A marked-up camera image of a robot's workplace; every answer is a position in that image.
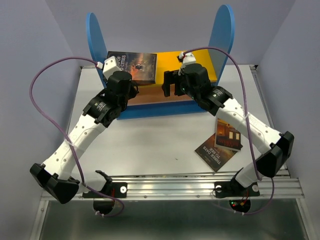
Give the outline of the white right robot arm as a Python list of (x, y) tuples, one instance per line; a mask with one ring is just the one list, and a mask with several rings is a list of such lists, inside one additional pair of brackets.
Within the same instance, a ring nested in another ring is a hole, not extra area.
[(208, 71), (201, 64), (165, 71), (161, 86), (165, 97), (171, 95), (171, 85), (176, 96), (189, 96), (201, 109), (235, 127), (260, 152), (258, 158), (241, 168), (230, 181), (218, 182), (217, 198), (241, 196), (261, 178), (273, 178), (291, 156), (294, 135), (269, 127), (249, 113), (246, 106), (241, 106), (225, 88), (212, 86)]

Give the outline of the Three Days to See book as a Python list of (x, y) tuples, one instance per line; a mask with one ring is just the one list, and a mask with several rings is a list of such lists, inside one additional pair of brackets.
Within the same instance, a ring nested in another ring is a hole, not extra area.
[(195, 153), (216, 173), (237, 151), (216, 147), (215, 142), (216, 134), (213, 134), (195, 149)]

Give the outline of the A Tale of Two Cities book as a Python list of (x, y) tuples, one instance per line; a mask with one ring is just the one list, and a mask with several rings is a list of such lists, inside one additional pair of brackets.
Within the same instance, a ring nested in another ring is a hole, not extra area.
[(107, 57), (115, 57), (120, 69), (131, 74), (138, 85), (156, 83), (156, 53), (109, 51)]

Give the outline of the Edward Tulane book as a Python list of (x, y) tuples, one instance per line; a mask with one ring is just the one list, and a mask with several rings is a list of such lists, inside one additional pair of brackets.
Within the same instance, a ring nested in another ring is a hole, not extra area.
[(239, 152), (243, 147), (241, 133), (228, 122), (217, 118), (214, 145), (218, 148)]

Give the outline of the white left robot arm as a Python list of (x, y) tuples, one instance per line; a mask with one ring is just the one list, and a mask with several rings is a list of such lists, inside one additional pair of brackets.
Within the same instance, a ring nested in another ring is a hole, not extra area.
[(132, 75), (115, 71), (101, 90), (84, 107), (75, 127), (58, 149), (43, 163), (35, 163), (30, 173), (36, 182), (61, 204), (88, 191), (72, 171), (91, 143), (126, 110), (128, 101), (138, 94)]

